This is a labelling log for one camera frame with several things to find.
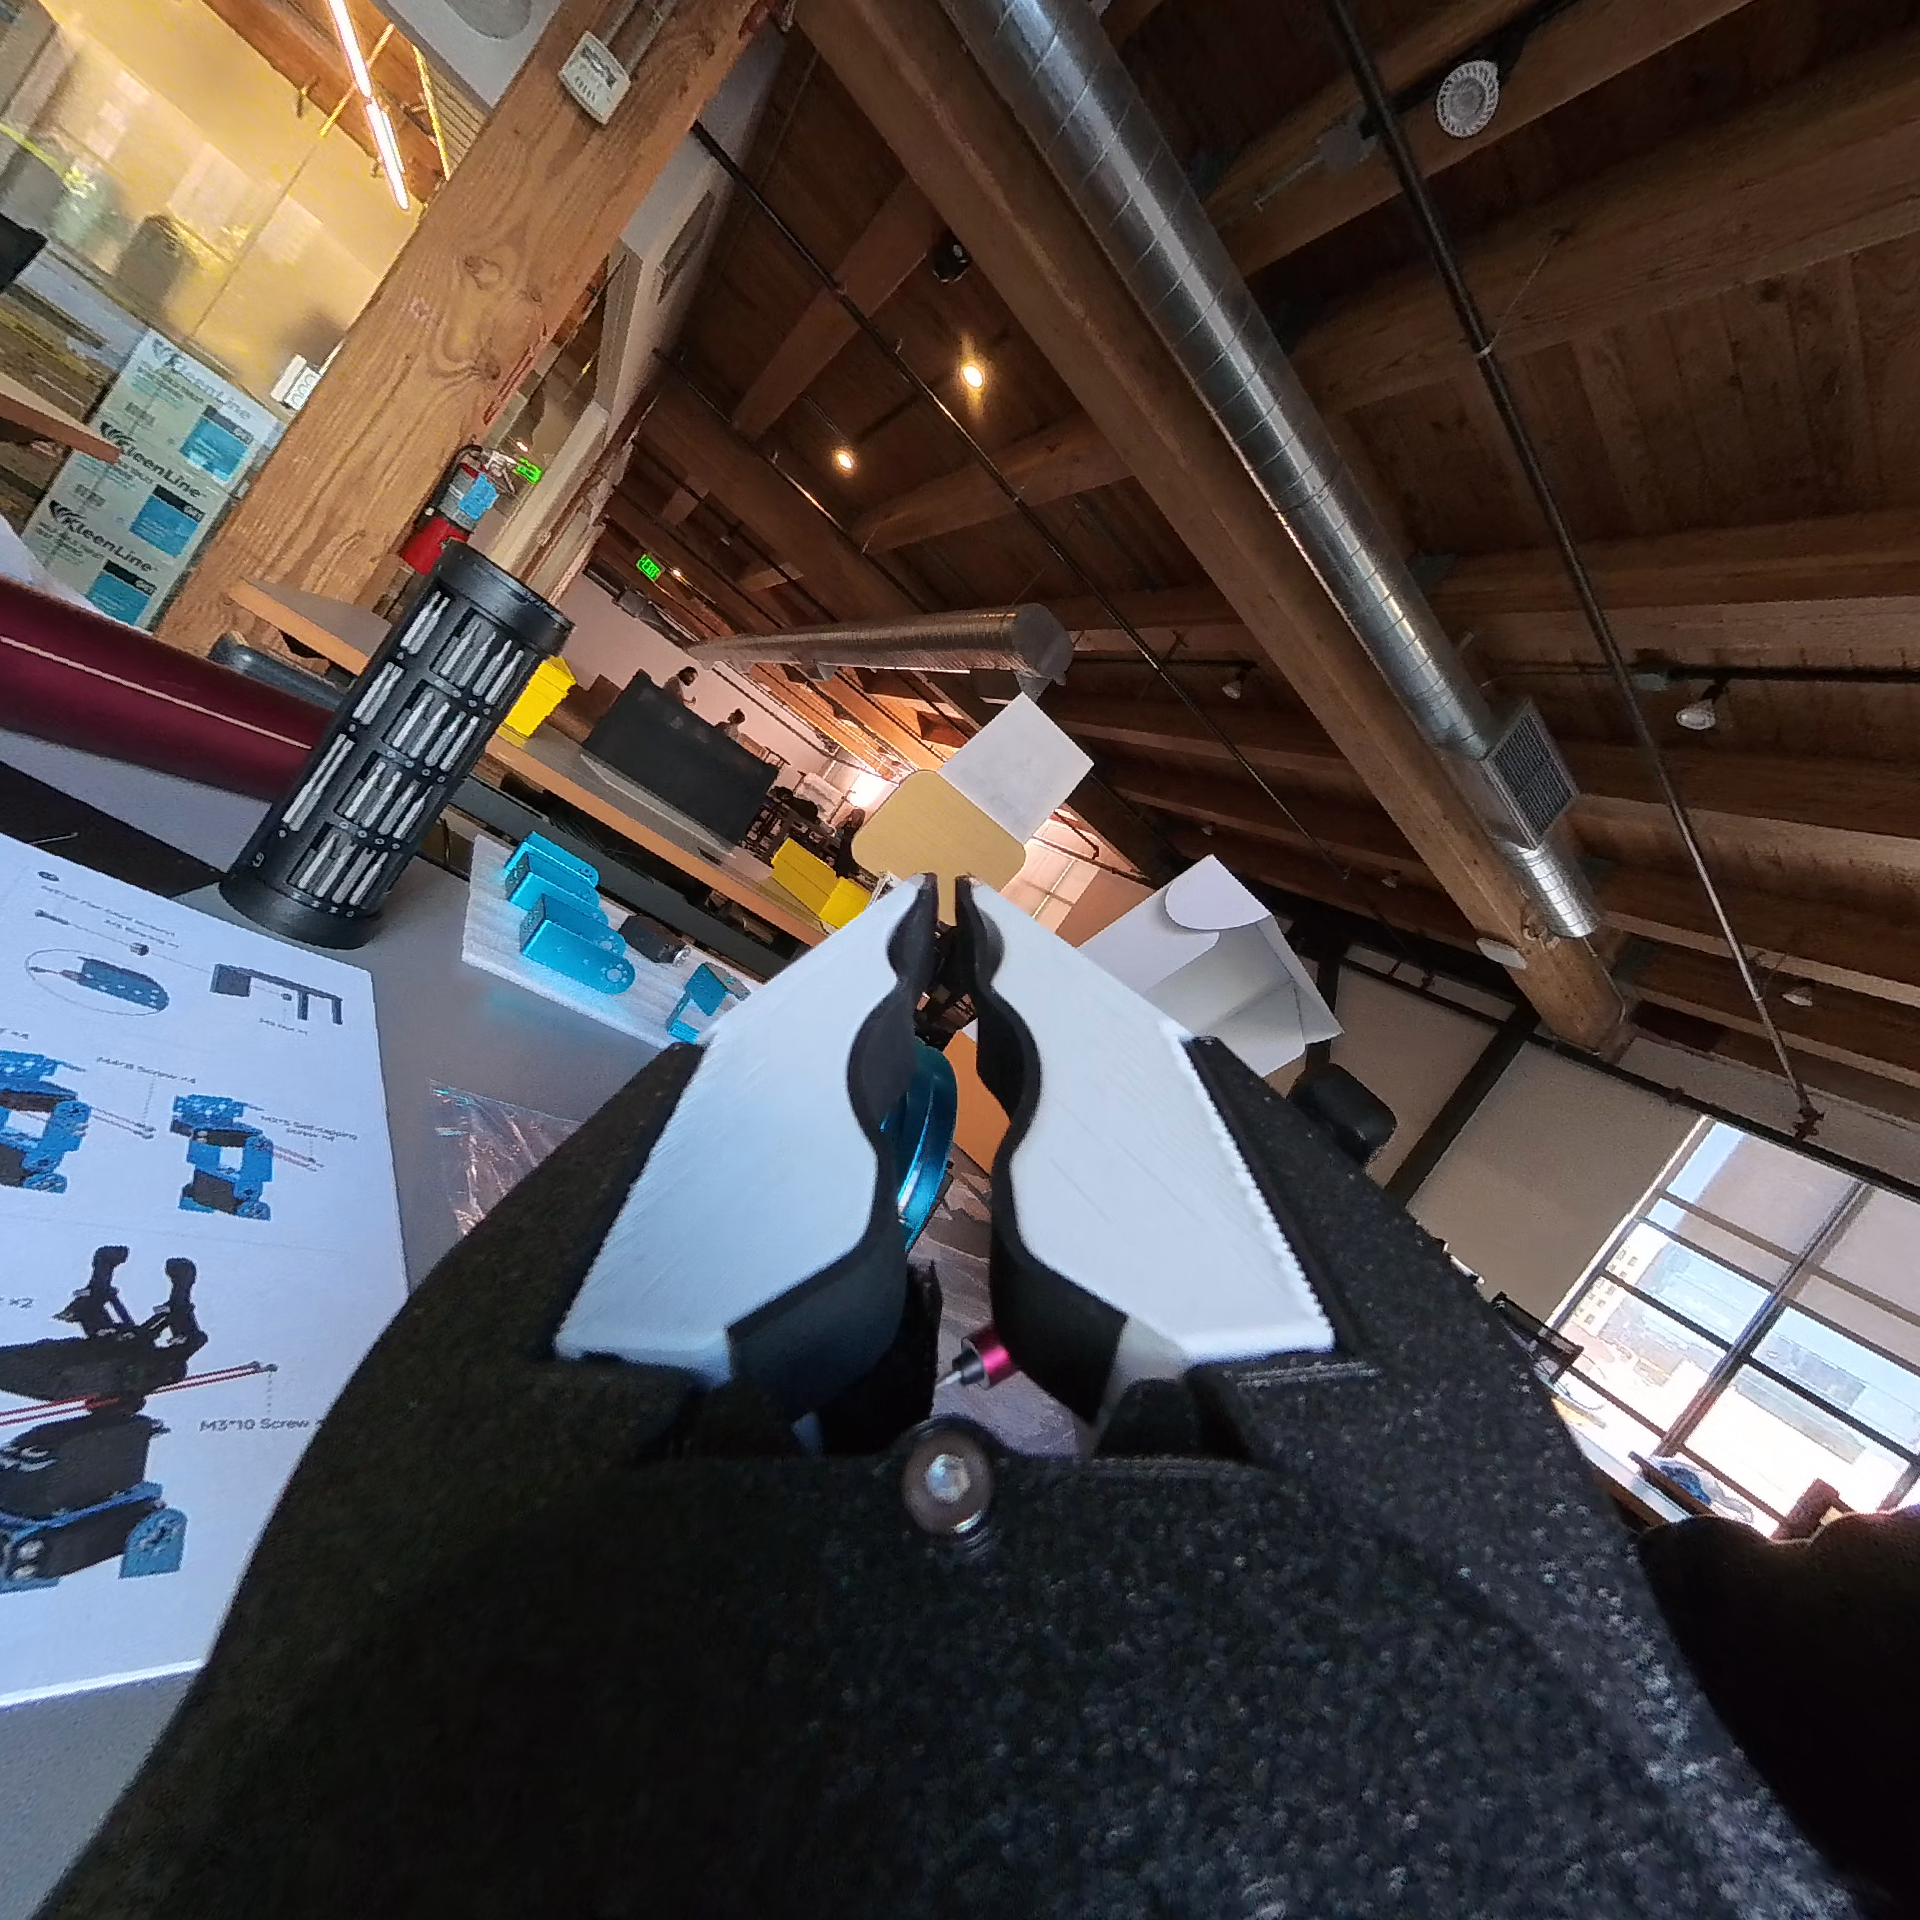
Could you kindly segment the white foam sheet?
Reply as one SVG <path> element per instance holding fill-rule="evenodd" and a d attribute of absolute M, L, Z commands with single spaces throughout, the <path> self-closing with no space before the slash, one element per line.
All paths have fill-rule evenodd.
<path fill-rule="evenodd" d="M 568 974 L 554 974 L 531 957 L 518 957 L 518 925 L 526 910 L 505 905 L 504 871 L 505 871 L 513 847 L 478 834 L 472 841 L 472 866 L 468 866 L 468 925 L 461 925 L 461 960 L 481 974 L 505 978 L 551 1005 L 564 1005 L 581 1014 L 588 1022 L 613 1028 L 638 1044 L 670 1044 L 670 1016 L 685 1005 L 688 983 L 699 965 L 731 978 L 740 996 L 754 996 L 760 983 L 708 957 L 706 946 L 688 946 L 677 960 L 658 965 L 638 952 L 621 946 L 633 960 L 633 983 L 621 996 L 594 993 L 588 983 L 575 983 Z"/>

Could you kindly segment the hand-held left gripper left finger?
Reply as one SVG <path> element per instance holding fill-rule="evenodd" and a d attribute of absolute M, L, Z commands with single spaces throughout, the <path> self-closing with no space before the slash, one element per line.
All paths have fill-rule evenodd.
<path fill-rule="evenodd" d="M 784 1419 L 867 1379 L 906 1251 L 887 1120 L 918 1079 L 939 880 L 918 875 L 721 1014 L 554 1354 L 750 1379 Z"/>

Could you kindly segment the black screwdriver bit holder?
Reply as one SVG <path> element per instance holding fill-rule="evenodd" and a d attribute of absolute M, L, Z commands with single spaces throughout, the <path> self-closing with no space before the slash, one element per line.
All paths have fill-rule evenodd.
<path fill-rule="evenodd" d="M 221 895 L 308 946 L 364 946 L 441 820 L 575 620 L 472 545 L 445 545 Z"/>

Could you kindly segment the group of blue metal brackets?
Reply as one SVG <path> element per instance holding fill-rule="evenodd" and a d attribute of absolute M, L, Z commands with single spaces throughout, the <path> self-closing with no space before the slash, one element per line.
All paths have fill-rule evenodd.
<path fill-rule="evenodd" d="M 513 849 L 504 891 L 526 910 L 518 957 L 609 996 L 633 983 L 633 960 L 619 932 L 633 910 L 601 895 L 589 863 L 533 834 Z M 740 998 L 731 978 L 699 965 L 670 1016 L 670 1037 L 696 1044 Z"/>

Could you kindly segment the red fire extinguisher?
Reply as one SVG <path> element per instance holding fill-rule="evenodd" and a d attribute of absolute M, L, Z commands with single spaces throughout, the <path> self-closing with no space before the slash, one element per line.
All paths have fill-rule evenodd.
<path fill-rule="evenodd" d="M 428 578 L 451 543 L 468 543 L 499 504 L 492 456 L 461 444 L 437 479 L 401 565 Z"/>

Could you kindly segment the clear plastic bag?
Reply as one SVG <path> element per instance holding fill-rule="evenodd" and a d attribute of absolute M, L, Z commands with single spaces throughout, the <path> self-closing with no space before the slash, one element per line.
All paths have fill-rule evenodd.
<path fill-rule="evenodd" d="M 437 1167 L 457 1235 L 472 1235 L 581 1122 L 468 1087 L 434 1087 Z"/>

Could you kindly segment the wood-edged grey desk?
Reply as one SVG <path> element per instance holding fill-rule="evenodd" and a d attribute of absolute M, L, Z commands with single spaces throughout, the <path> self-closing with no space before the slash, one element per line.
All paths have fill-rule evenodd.
<path fill-rule="evenodd" d="M 313 591 L 235 583 L 229 605 L 353 676 L 364 668 L 375 648 L 389 637 L 389 620 L 379 611 Z M 613 782 L 609 768 L 588 756 L 559 730 L 543 728 L 537 734 L 518 742 L 515 730 L 499 728 L 486 756 L 518 783 L 543 787 L 545 799 L 559 799 L 581 816 L 601 820 L 624 847 L 666 860 L 688 880 L 740 905 L 754 920 L 806 946 L 830 939 L 830 925 L 809 916 L 790 891 L 778 891 L 763 860 L 713 841 L 666 801 Z"/>

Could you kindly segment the silver duct with capped end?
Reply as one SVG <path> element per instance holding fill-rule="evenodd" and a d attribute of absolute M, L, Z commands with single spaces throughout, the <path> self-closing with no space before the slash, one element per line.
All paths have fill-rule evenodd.
<path fill-rule="evenodd" d="M 816 624 L 784 633 L 731 633 L 685 642 L 696 664 L 804 664 L 809 676 L 835 668 L 918 668 L 969 676 L 1014 668 L 1022 688 L 1060 685 L 1074 660 L 1071 632 L 1041 605 L 972 607 L 972 611 L 913 611 L 855 624 Z"/>

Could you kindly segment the person's black upper body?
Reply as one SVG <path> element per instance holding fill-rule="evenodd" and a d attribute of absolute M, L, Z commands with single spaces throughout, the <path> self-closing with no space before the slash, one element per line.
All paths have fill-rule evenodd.
<path fill-rule="evenodd" d="M 1772 1543 L 1701 1516 L 1639 1565 L 1717 1717 L 1858 1890 L 1920 1910 L 1920 1516 L 1841 1516 Z"/>

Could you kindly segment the red cylindrical case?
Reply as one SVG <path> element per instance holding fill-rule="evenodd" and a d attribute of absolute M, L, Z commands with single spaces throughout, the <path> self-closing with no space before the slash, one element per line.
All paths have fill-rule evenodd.
<path fill-rule="evenodd" d="M 0 587 L 5 724 L 156 768 L 299 761 L 330 710 L 176 654 L 87 605 Z"/>

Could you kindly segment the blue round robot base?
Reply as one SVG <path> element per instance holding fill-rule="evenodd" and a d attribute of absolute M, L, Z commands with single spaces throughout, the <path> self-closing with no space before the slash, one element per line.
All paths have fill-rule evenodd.
<path fill-rule="evenodd" d="M 918 1069 L 887 1120 L 887 1143 L 898 1170 L 898 1230 L 906 1251 L 922 1242 L 929 1214 L 951 1183 L 959 1079 L 947 1060 L 947 1044 L 959 1037 L 965 1016 L 972 1016 L 965 965 L 941 939 L 933 983 L 927 987 L 927 1005 L 918 1009 Z"/>

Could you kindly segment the printed assembly instruction sheet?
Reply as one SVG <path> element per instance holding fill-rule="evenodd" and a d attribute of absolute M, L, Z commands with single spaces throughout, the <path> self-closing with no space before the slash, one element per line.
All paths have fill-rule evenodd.
<path fill-rule="evenodd" d="M 5 1705 L 205 1667 L 404 1303 L 371 974 L 5 841 Z"/>

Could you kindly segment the large grid window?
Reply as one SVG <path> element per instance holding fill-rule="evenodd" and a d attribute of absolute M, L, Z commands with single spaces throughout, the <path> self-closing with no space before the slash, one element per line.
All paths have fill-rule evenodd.
<path fill-rule="evenodd" d="M 1920 1499 L 1918 1198 L 1701 1122 L 1550 1328 L 1564 1419 L 1728 1518 Z"/>

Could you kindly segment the gold rounded board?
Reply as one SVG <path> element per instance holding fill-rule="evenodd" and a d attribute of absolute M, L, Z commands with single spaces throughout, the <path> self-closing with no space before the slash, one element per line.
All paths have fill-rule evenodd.
<path fill-rule="evenodd" d="M 1025 863 L 1025 841 L 1004 834 L 941 772 L 906 777 L 855 834 L 849 856 L 872 875 L 979 875 L 1004 885 Z"/>

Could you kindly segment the stack of cardboard boxes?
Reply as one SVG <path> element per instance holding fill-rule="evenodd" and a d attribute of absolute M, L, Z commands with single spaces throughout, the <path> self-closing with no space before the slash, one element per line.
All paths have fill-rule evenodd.
<path fill-rule="evenodd" d="M 156 632 L 282 419 L 53 244 L 5 288 L 0 360 L 120 456 L 5 444 L 5 520 L 62 591 Z"/>

